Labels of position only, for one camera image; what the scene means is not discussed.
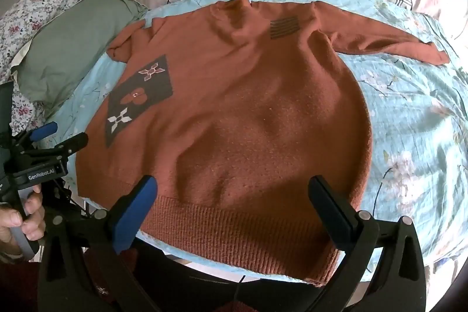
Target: black pants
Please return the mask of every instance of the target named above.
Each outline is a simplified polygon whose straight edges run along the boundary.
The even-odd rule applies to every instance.
[[[139,257],[135,278],[163,312],[212,312],[237,300],[258,312],[304,312],[320,289],[303,283],[272,280],[234,283],[167,259],[164,253],[136,239]]]

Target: gray handle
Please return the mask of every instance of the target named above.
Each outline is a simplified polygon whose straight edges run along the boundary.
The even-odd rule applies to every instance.
[[[33,187],[21,189],[18,191],[18,195],[21,199],[21,204],[23,206],[24,214],[29,216],[29,213],[24,208],[24,204],[26,203],[28,197],[33,193]],[[11,235],[15,238],[18,246],[20,247],[21,251],[23,252],[23,257],[29,261],[34,258],[34,256],[39,251],[39,244],[37,241],[30,241],[26,235],[23,233],[21,228],[11,228]]]

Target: fingernail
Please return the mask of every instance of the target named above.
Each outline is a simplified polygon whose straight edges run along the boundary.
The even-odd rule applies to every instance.
[[[13,222],[16,226],[20,226],[23,222],[23,219],[18,212],[13,212],[11,214],[11,222]]]

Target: ribbed hem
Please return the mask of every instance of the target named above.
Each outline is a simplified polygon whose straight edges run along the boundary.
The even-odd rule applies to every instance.
[[[78,184],[111,184],[108,189],[79,185],[80,196],[106,208],[133,188],[88,170],[86,179],[79,176]],[[261,274],[286,275],[315,285],[323,285],[331,278],[338,258],[316,215],[311,215],[310,221],[286,221],[181,204],[158,195],[141,229],[166,244],[215,262]]]

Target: green pillow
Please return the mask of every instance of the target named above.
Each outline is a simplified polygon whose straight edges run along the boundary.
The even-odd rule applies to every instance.
[[[69,98],[107,45],[146,8],[133,0],[82,0],[44,26],[17,70],[20,92],[47,116]]]

